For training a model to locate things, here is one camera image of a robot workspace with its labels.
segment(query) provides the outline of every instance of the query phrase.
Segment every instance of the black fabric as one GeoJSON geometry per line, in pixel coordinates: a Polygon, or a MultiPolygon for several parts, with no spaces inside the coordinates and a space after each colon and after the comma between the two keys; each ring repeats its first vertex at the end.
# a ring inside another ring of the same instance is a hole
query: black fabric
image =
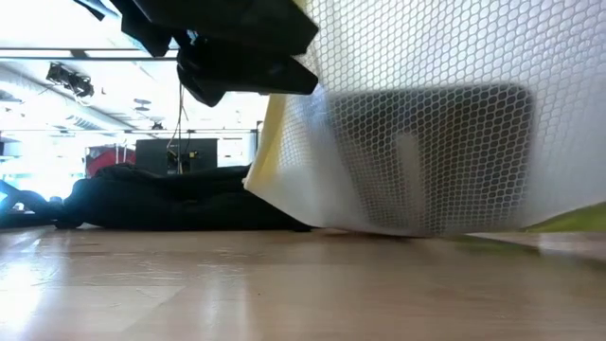
{"type": "Polygon", "coordinates": [[[0,180],[0,192],[7,197],[0,201],[0,228],[31,227],[58,224],[61,227],[74,228],[81,222],[73,222],[65,215],[61,199],[50,203],[45,198],[31,190],[19,190],[0,180]],[[13,208],[22,203],[25,210],[13,208]]]}
{"type": "Polygon", "coordinates": [[[131,165],[79,180],[64,200],[67,216],[135,230],[307,230],[308,226],[245,190],[248,167],[160,177],[131,165]]]}

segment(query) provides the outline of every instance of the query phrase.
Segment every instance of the white mesh fabric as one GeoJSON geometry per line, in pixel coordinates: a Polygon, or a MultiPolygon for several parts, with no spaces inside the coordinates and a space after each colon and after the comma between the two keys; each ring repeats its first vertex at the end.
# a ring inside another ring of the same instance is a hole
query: white mesh fabric
{"type": "Polygon", "coordinates": [[[260,197],[308,224],[420,236],[606,200],[603,0],[305,8],[320,85],[287,98],[272,181],[247,185],[260,197]]]}

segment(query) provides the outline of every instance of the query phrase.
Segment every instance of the ceiling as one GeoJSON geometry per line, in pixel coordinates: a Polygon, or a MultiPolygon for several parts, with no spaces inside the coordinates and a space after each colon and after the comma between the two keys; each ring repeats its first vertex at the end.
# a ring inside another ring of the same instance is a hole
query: ceiling
{"type": "MultiPolygon", "coordinates": [[[[129,39],[119,32],[119,23],[100,22],[72,0],[0,0],[0,9],[0,48],[134,48],[129,39]]],[[[86,108],[88,111],[85,113],[92,113],[91,109],[97,111],[111,119],[108,122],[114,122],[115,129],[127,126],[149,130],[154,122],[162,122],[168,130],[176,127],[179,80],[175,62],[62,63],[75,72],[89,76],[95,86],[91,107],[86,108]],[[145,109],[137,110],[141,104],[135,102],[136,99],[144,99],[149,104],[143,105],[145,109]]],[[[7,70],[9,73],[5,75],[14,77],[0,79],[0,84],[3,81],[19,86],[24,81],[34,81],[48,86],[49,82],[45,80],[48,67],[49,62],[43,61],[1,62],[0,71],[7,70]]],[[[48,92],[65,96],[65,101],[73,101],[70,92],[60,86],[54,86],[48,92]]],[[[35,101],[39,93],[33,92],[27,101],[35,101]]],[[[185,93],[187,118],[183,117],[183,129],[254,129],[256,122],[263,120],[268,101],[267,96],[259,94],[228,93],[219,105],[208,108],[187,91],[185,93]]],[[[25,110],[23,106],[15,108],[14,105],[11,109],[13,112],[25,110]]],[[[60,111],[62,108],[45,109],[60,111]]],[[[40,108],[36,113],[27,115],[44,118],[45,113],[39,111],[40,108]]]]}

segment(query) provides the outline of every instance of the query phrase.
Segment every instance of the ceiling fixture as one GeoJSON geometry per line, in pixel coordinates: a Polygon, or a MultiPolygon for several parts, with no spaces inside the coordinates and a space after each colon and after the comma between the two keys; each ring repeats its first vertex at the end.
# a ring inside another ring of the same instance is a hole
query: ceiling fixture
{"type": "Polygon", "coordinates": [[[162,122],[154,122],[153,125],[151,126],[152,130],[166,130],[166,128],[164,128],[164,126],[162,125],[162,122]]]}
{"type": "Polygon", "coordinates": [[[80,104],[82,104],[81,99],[92,97],[95,94],[95,87],[91,84],[90,77],[70,71],[60,63],[50,64],[46,80],[70,90],[74,99],[80,104]]]}
{"type": "Polygon", "coordinates": [[[138,107],[134,108],[136,111],[139,111],[139,112],[148,112],[148,111],[150,111],[150,108],[146,107],[146,105],[152,104],[152,102],[150,100],[146,100],[146,99],[133,99],[133,101],[135,103],[139,104],[138,107]]]}

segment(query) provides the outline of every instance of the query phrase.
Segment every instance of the wire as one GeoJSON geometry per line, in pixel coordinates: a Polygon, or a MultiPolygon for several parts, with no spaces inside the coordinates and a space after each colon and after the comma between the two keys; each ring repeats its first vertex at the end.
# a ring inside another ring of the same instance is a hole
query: wire
{"type": "Polygon", "coordinates": [[[93,103],[91,103],[91,102],[87,103],[87,102],[83,101],[80,97],[78,97],[78,95],[81,94],[82,92],[81,91],[76,92],[76,89],[74,89],[74,87],[72,86],[72,84],[68,83],[67,85],[69,85],[69,89],[72,91],[72,94],[74,96],[74,100],[76,101],[77,104],[79,104],[81,106],[84,106],[84,107],[90,107],[90,106],[93,105],[93,103]]]}
{"type": "MultiPolygon", "coordinates": [[[[183,92],[181,94],[181,96],[183,96],[185,94],[185,91],[183,89],[183,85],[181,86],[181,91],[183,92]]],[[[186,110],[186,99],[185,99],[185,97],[183,97],[183,99],[182,99],[181,107],[183,108],[183,115],[186,116],[186,121],[189,122],[189,115],[187,114],[187,110],[186,110]]]]}
{"type": "MultiPolygon", "coordinates": [[[[36,99],[37,97],[39,97],[41,94],[44,94],[46,91],[52,89],[53,87],[57,86],[58,84],[51,84],[48,85],[43,91],[39,92],[38,94],[36,94],[35,96],[32,96],[31,99],[36,99]]],[[[19,105],[24,105],[26,103],[28,103],[31,99],[28,100],[24,100],[21,103],[19,103],[19,105]]]]}
{"type": "Polygon", "coordinates": [[[170,148],[170,143],[174,140],[174,137],[177,136],[177,131],[179,132],[178,142],[177,142],[177,172],[179,174],[183,173],[183,166],[181,164],[181,116],[183,115],[183,84],[179,84],[179,118],[177,118],[177,126],[174,129],[174,133],[172,133],[172,137],[169,140],[169,144],[167,144],[167,151],[170,148]]]}
{"type": "Polygon", "coordinates": [[[186,150],[183,152],[183,154],[187,155],[187,151],[189,151],[189,142],[191,142],[191,130],[187,129],[187,144],[186,144],[186,150]]]}

